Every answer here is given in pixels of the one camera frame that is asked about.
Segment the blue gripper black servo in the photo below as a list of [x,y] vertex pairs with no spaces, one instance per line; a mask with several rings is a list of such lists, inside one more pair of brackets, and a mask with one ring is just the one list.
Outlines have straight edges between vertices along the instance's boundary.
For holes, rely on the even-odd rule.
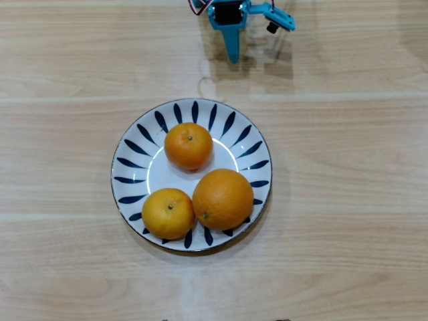
[[250,1],[213,1],[208,8],[209,22],[221,31],[232,64],[240,57],[240,29],[247,23]]

